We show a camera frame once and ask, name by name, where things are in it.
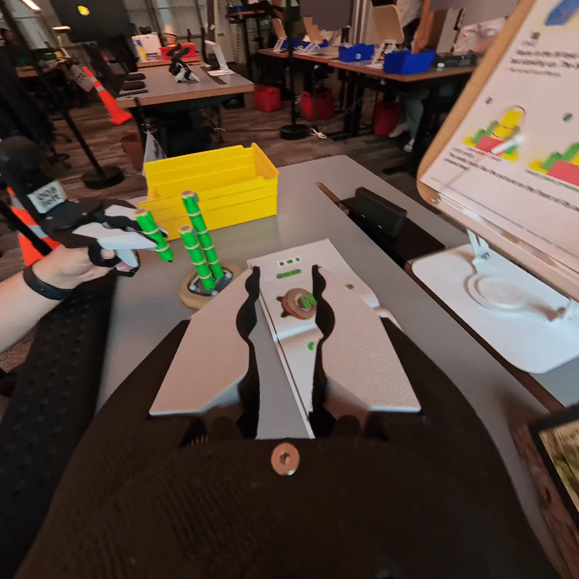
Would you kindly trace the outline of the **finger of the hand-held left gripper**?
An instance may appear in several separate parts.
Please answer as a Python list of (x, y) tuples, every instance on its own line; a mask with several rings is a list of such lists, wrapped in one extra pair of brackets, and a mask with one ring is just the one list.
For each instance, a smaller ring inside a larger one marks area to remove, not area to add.
[(90, 238), (104, 250), (154, 250), (157, 242), (141, 232), (106, 228), (101, 223), (88, 223), (76, 228), (73, 234)]
[[(141, 228), (135, 219), (134, 206), (122, 206), (112, 204), (99, 209), (96, 212), (96, 222), (103, 224), (106, 228), (118, 228), (124, 231), (141, 232)], [(163, 233), (168, 237), (168, 233), (163, 229)]]

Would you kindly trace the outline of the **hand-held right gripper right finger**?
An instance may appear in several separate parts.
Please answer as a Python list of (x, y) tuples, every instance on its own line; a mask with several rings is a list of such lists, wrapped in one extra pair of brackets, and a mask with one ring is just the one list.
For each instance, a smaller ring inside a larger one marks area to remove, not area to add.
[(316, 347), (312, 412), (418, 413), (422, 409), (383, 325), (393, 321), (356, 277), (312, 267)]

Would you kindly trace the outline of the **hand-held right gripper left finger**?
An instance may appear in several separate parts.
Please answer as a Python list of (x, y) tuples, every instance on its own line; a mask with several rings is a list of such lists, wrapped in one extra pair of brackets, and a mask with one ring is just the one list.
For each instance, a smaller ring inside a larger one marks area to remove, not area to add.
[(149, 409), (149, 416), (242, 416), (239, 385), (249, 370), (250, 348), (237, 315), (250, 296), (243, 271), (192, 315)]

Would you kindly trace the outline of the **person's left forearm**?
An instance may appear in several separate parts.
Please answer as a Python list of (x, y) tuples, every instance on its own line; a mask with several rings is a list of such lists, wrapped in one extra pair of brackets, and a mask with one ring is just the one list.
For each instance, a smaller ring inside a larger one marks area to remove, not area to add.
[(1, 353), (18, 343), (61, 301), (35, 291), (23, 273), (1, 282)]

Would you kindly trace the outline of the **grey desk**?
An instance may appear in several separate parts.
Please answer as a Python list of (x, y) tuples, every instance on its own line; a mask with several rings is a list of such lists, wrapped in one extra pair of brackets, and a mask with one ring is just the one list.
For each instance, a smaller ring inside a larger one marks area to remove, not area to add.
[[(408, 337), (425, 352), (461, 391), (493, 439), (517, 493), (514, 502), (559, 569), (563, 561), (540, 510), (538, 494), (526, 463), (517, 451), (512, 430), (564, 409), (554, 397), (575, 389), (577, 362), (546, 377), (511, 369), (471, 330), (458, 322), (424, 286), (390, 257), (327, 198), (321, 183), (339, 196), (349, 197), (365, 186), (408, 209), (410, 219), (445, 248), (467, 242), (466, 235), (398, 192), (346, 156), (282, 167), (278, 214), (214, 233), (220, 256), (244, 264), (249, 258), (328, 238), (353, 271), (365, 281), (380, 304), (392, 312)], [(121, 278), (115, 293), (111, 329), (103, 365), (97, 409), (157, 344), (186, 318), (177, 298), (178, 282), (189, 269), (184, 250), (177, 260), (162, 264), (150, 252), (142, 254), (141, 271)]]

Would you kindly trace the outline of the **person's left hand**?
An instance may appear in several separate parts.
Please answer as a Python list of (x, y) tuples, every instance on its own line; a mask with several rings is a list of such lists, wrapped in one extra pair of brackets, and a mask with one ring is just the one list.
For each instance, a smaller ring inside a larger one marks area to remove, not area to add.
[(74, 289), (82, 283), (102, 278), (112, 270), (111, 267), (93, 264), (86, 247), (63, 246), (36, 261), (31, 268), (41, 281), (61, 289)]

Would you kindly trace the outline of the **black stanchion pole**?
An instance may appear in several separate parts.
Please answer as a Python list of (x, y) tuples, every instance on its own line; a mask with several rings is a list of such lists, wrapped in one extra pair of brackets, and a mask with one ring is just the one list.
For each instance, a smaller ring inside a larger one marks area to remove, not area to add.
[(85, 187), (87, 187), (90, 190), (99, 191), (122, 183), (125, 178), (125, 174), (120, 167), (114, 165), (101, 166), (100, 163), (98, 162), (91, 148), (85, 141), (81, 131), (76, 126), (74, 120), (70, 117), (68, 110), (64, 107), (64, 105), (62, 105), (60, 98), (55, 92), (53, 86), (50, 84), (45, 73), (41, 69), (35, 54), (33, 54), (32, 49), (29, 47), (25, 39), (25, 36), (19, 29), (18, 24), (11, 13), (11, 10), (6, 4), (6, 1), (1, 1), (1, 11), (5, 21), (10, 27), (11, 32), (14, 33), (18, 41), (24, 47), (25, 53), (27, 54), (31, 62), (31, 65), (33, 66), (33, 70), (36, 72), (38, 76), (38, 79), (44, 85), (47, 93), (51, 97), (56, 108), (61, 113), (70, 131), (74, 135), (76, 141), (81, 146), (85, 156), (88, 158), (89, 162), (92, 165), (92, 169), (87, 170), (82, 175), (82, 182), (85, 185)]

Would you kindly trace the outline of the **orange traffic cone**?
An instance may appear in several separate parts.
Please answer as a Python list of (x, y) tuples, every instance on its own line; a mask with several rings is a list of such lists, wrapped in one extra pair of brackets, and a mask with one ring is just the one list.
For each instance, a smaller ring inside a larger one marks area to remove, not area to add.
[(9, 211), (18, 232), (18, 242), (26, 266), (43, 259), (60, 244), (52, 240), (33, 220), (10, 187), (7, 188)]
[(98, 97), (103, 102), (109, 114), (110, 122), (116, 126), (119, 126), (128, 122), (129, 120), (132, 120), (132, 115), (117, 105), (116, 100), (105, 89), (103, 84), (97, 79), (91, 70), (88, 67), (83, 67), (82, 70), (91, 81), (93, 87), (97, 91)]

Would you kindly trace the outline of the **brown waste bin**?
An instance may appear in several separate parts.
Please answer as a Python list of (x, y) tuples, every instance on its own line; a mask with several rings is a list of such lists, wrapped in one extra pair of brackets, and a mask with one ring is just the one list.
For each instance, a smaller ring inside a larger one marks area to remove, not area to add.
[(120, 137), (120, 145), (135, 172), (142, 172), (144, 164), (144, 149), (139, 134), (123, 133)]

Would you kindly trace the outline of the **round tan model base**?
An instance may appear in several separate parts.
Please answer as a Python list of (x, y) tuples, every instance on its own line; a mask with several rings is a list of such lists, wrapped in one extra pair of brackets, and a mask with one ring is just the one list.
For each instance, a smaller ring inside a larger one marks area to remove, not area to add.
[(198, 272), (193, 270), (179, 286), (179, 299), (184, 307), (198, 311), (209, 303), (214, 297), (221, 294), (232, 281), (237, 279), (243, 272), (243, 268), (228, 261), (221, 261), (224, 277), (215, 281), (215, 288), (207, 290), (200, 281)]

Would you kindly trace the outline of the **black wristband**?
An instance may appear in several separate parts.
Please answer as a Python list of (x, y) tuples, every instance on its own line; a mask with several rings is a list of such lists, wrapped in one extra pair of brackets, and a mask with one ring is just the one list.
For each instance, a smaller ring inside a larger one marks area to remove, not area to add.
[(68, 299), (72, 293), (72, 290), (69, 288), (59, 288), (42, 281), (34, 273), (32, 264), (24, 269), (23, 280), (30, 290), (48, 300), (61, 302)]

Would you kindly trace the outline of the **short green brick bamboo stalk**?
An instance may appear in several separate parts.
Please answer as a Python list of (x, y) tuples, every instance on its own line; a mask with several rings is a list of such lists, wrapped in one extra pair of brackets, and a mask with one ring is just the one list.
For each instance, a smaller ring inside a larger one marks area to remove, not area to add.
[(209, 293), (212, 292), (215, 289), (213, 274), (192, 225), (184, 225), (180, 227), (179, 234), (189, 257), (195, 266), (198, 278), (203, 285), (204, 290)]

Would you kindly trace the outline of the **tall green brick bamboo stalk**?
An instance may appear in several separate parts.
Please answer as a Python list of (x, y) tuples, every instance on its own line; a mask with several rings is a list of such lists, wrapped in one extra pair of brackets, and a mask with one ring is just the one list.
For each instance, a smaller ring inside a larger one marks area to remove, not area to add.
[(192, 191), (184, 191), (180, 194), (180, 197), (214, 280), (218, 281), (223, 279), (225, 274), (217, 256), (213, 240), (201, 213), (198, 195)]

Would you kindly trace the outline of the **yellow plastic bin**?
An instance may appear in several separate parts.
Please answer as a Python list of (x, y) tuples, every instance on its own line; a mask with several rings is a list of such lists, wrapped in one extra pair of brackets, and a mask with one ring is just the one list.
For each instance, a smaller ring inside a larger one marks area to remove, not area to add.
[(190, 224), (181, 193), (199, 197), (209, 231), (269, 218), (278, 213), (279, 170), (253, 143), (144, 164), (148, 195), (139, 203), (169, 235)]

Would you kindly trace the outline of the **white instruction booklet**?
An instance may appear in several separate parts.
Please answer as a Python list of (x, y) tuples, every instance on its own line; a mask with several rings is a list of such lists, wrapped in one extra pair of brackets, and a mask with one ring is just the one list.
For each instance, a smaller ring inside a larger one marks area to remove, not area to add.
[(309, 422), (312, 410), (312, 381), (315, 354), (322, 333), (315, 323), (312, 267), (327, 266), (355, 296), (383, 319), (401, 329), (394, 316), (379, 304), (372, 289), (356, 275), (329, 241), (301, 245), (288, 250), (250, 258), (248, 266), (260, 269), (259, 303), (293, 393), (307, 438), (313, 438)]

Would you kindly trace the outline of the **grey background table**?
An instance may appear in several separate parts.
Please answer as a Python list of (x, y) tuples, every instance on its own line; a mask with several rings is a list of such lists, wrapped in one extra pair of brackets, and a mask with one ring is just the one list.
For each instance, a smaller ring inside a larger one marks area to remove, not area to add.
[(225, 76), (210, 76), (202, 66), (192, 66), (197, 81), (177, 82), (168, 66), (142, 69), (147, 89), (142, 94), (120, 94), (117, 104), (123, 109), (134, 107), (135, 99), (142, 106), (161, 105), (210, 97), (226, 97), (235, 94), (252, 93), (254, 84), (245, 77), (232, 73)]

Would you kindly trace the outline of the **black device with green light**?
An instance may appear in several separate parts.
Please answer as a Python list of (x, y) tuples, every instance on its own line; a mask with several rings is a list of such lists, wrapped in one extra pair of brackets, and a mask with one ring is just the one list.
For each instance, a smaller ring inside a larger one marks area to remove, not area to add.
[(351, 201), (352, 211), (385, 235), (397, 238), (406, 223), (408, 212), (365, 187), (358, 187)]

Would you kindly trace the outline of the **black and white tool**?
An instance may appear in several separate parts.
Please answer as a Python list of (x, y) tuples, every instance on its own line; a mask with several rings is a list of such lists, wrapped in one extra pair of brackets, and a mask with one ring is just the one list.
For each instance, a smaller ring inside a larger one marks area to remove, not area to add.
[(167, 51), (167, 56), (170, 58), (169, 72), (174, 77), (177, 83), (199, 82), (199, 77), (183, 62), (183, 56), (188, 52), (187, 47), (183, 47), (180, 43), (172, 46)]

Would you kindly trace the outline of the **white book stand base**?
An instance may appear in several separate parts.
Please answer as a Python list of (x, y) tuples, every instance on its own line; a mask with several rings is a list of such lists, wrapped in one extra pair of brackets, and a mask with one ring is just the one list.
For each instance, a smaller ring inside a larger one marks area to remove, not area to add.
[(416, 259), (416, 279), (497, 354), (547, 373), (578, 357), (578, 300), (468, 232), (469, 243)]

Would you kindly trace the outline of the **red container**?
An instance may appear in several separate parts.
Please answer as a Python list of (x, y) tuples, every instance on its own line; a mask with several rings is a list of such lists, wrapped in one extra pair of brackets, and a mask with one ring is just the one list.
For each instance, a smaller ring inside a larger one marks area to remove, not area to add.
[(400, 104), (393, 102), (377, 103), (373, 115), (373, 134), (387, 137), (398, 126), (400, 119)]
[(313, 122), (331, 119), (335, 114), (335, 98), (332, 90), (310, 93), (304, 91), (300, 98), (300, 117)]
[(254, 87), (254, 106), (260, 112), (278, 112), (282, 109), (282, 91), (276, 86), (264, 84)]

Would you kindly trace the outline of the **black pole with round base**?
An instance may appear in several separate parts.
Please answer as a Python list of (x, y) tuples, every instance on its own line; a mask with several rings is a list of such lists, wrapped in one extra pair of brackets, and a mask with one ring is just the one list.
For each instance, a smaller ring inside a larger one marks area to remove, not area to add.
[(286, 34), (288, 40), (288, 90), (290, 97), (291, 122), (280, 128), (280, 137), (286, 141), (298, 141), (308, 136), (308, 127), (297, 122), (298, 115), (295, 101), (295, 71), (293, 58), (293, 24), (294, 24), (293, 1), (286, 1)]

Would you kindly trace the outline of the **black toy set box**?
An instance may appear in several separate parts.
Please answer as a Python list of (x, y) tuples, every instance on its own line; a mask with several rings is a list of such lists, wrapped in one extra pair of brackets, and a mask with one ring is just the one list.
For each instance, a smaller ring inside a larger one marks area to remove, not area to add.
[(578, 578), (578, 407), (523, 426), (512, 438), (530, 471), (566, 575)]

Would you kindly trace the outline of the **long wooden table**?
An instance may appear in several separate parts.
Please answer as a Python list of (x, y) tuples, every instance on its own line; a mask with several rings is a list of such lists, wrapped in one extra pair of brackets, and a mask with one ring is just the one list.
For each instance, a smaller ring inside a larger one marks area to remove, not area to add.
[(446, 80), (455, 76), (471, 75), (476, 66), (472, 67), (454, 67), (444, 69), (432, 69), (416, 74), (392, 74), (383, 72), (381, 69), (372, 68), (369, 62), (342, 62), (338, 59), (331, 58), (325, 54), (308, 54), (301, 51), (294, 54), (294, 58), (304, 62), (314, 62), (316, 64), (325, 64), (336, 69), (343, 69), (374, 78), (385, 79), (388, 81), (395, 81), (401, 83), (414, 83), (422, 81), (438, 81)]

